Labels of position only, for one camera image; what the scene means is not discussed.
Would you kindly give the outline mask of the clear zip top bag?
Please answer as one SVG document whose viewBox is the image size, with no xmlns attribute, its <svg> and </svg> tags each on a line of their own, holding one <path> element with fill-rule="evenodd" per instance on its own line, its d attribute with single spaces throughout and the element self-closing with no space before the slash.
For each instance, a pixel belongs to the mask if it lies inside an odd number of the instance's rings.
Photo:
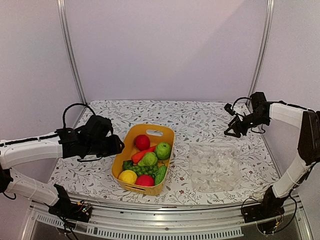
<svg viewBox="0 0 320 240">
<path fill-rule="evenodd" d="M 240 150 L 233 144 L 190 144 L 188 172 L 192 188 L 204 194 L 235 190 L 243 181 L 239 156 Z"/>
</svg>

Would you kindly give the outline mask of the green toy apple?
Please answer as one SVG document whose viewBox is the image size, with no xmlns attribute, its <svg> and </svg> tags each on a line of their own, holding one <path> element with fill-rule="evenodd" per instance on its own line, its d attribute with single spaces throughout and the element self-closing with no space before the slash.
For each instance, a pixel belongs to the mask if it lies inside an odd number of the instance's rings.
<svg viewBox="0 0 320 240">
<path fill-rule="evenodd" d="M 160 142 L 154 152 L 159 160 L 167 160 L 171 156 L 172 147 L 167 142 Z"/>
</svg>

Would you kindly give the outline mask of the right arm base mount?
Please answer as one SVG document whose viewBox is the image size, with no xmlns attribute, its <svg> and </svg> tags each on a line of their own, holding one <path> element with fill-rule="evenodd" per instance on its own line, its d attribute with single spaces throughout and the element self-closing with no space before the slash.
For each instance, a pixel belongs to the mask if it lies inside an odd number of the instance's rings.
<svg viewBox="0 0 320 240">
<path fill-rule="evenodd" d="M 265 210 L 260 201 L 249 197 L 243 201 L 240 212 L 245 223 L 264 220 L 256 225 L 258 231 L 263 235 L 272 235 L 283 222 L 285 210 L 282 206 L 276 210 Z"/>
</svg>

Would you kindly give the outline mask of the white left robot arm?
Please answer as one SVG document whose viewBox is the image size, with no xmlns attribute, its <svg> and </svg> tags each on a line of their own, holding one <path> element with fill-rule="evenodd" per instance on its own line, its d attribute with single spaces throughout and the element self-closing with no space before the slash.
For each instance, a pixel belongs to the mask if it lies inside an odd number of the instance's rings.
<svg viewBox="0 0 320 240">
<path fill-rule="evenodd" d="M 67 191 L 60 185 L 50 185 L 23 175 L 15 166 L 47 159 L 67 159 L 86 156 L 98 159 L 120 154 L 125 148 L 113 133 L 110 119 L 92 115 L 78 128 L 64 126 L 54 132 L 18 140 L 0 142 L 0 191 L 24 196 L 54 206 L 63 216 L 74 213 Z"/>
</svg>

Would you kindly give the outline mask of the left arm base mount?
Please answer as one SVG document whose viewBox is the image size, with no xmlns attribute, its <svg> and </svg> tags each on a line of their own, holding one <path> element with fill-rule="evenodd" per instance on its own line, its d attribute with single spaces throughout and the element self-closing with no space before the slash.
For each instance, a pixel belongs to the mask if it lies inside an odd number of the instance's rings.
<svg viewBox="0 0 320 240">
<path fill-rule="evenodd" d="M 53 185 L 57 190 L 58 201 L 52 206 L 49 206 L 48 212 L 62 219 L 75 220 L 88 223 L 92 214 L 92 205 L 81 200 L 77 203 L 72 203 L 67 191 L 60 185 Z"/>
</svg>

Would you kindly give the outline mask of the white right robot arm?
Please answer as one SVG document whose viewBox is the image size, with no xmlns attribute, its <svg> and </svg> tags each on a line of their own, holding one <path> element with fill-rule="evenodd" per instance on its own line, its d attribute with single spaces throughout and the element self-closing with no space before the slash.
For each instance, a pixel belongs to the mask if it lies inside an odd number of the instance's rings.
<svg viewBox="0 0 320 240">
<path fill-rule="evenodd" d="M 224 109 L 233 116 L 224 131 L 226 136 L 240 138 L 248 130 L 269 126 L 272 120 L 280 121 L 299 129 L 296 156 L 282 175 L 264 193 L 258 213 L 269 218 L 289 197 L 291 191 L 306 180 L 313 167 L 320 161 L 320 113 L 309 108 L 280 101 L 268 101 L 263 92 L 255 92 L 247 98 L 252 112 L 237 113 L 234 104 L 227 103 Z"/>
</svg>

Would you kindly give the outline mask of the red toy tomato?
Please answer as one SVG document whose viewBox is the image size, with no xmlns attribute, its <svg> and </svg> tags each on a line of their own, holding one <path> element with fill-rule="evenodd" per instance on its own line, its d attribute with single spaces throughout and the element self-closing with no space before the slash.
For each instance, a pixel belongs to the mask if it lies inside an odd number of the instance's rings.
<svg viewBox="0 0 320 240">
<path fill-rule="evenodd" d="M 140 150 L 144 151 L 150 148 L 150 139 L 147 135 L 141 134 L 135 138 L 135 146 Z"/>
</svg>

